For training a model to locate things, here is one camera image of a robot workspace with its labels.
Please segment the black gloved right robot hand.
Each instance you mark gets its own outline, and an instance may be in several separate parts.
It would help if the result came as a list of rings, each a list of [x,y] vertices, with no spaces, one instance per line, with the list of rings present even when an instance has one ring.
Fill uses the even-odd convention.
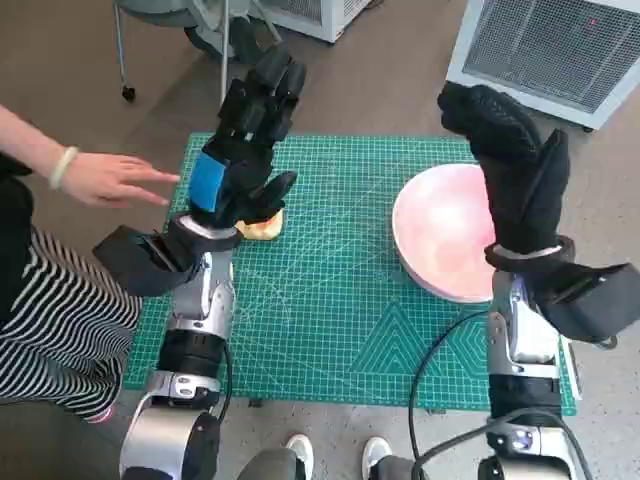
[[[442,126],[466,138],[483,171],[496,243],[520,255],[558,246],[570,173],[566,132],[543,139],[519,102],[485,85],[448,82],[437,104]]]

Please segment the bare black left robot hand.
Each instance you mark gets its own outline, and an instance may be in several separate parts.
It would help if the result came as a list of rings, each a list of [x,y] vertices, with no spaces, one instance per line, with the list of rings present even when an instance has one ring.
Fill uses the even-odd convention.
[[[231,82],[217,129],[191,172],[189,213],[196,222],[226,229],[267,221],[284,208],[297,174],[271,176],[274,147],[289,133],[305,79],[306,67],[279,44]]]

